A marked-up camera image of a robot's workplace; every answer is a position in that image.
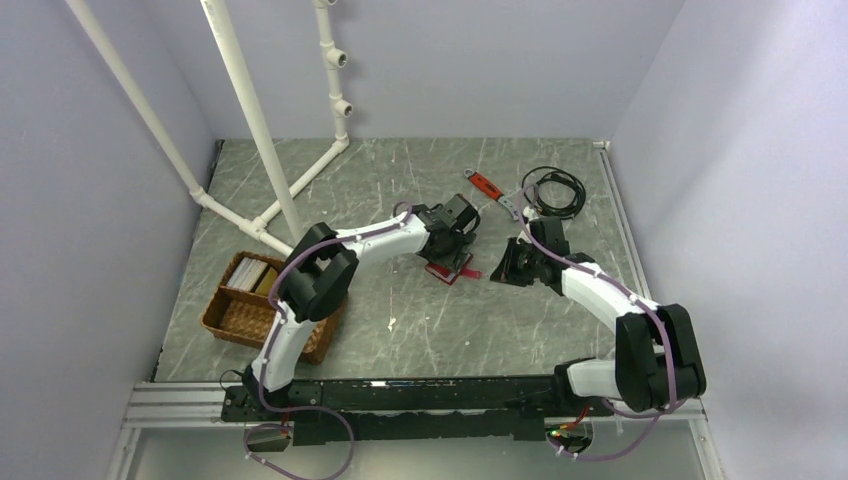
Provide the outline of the gold credit card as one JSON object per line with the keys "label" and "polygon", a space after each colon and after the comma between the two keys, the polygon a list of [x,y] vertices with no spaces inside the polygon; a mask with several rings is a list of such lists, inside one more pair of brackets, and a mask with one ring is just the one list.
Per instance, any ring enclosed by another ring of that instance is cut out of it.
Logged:
{"label": "gold credit card", "polygon": [[273,266],[269,266],[254,286],[252,292],[256,295],[267,297],[278,275],[279,272]]}

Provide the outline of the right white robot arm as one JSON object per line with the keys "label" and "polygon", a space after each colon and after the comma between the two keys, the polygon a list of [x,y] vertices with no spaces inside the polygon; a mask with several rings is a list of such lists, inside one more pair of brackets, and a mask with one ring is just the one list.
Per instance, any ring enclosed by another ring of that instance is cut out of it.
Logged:
{"label": "right white robot arm", "polygon": [[507,241],[491,281],[541,282],[588,310],[615,336],[611,360],[585,358],[555,367],[551,401],[574,415],[590,398],[618,400],[641,413],[675,407],[706,392],[707,378],[689,312],[631,291],[590,256],[573,253],[561,222],[532,220]]}

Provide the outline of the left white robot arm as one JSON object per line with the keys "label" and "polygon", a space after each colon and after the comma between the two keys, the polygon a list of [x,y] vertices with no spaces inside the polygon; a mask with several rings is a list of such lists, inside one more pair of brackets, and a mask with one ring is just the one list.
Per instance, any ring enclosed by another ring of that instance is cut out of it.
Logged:
{"label": "left white robot arm", "polygon": [[316,223],[294,247],[268,295],[275,311],[269,333],[242,375],[248,407],[261,419],[275,419],[288,407],[307,341],[317,323],[342,306],[359,268],[414,254],[458,273],[471,259],[481,216],[464,196],[398,208],[390,219],[359,228]]}

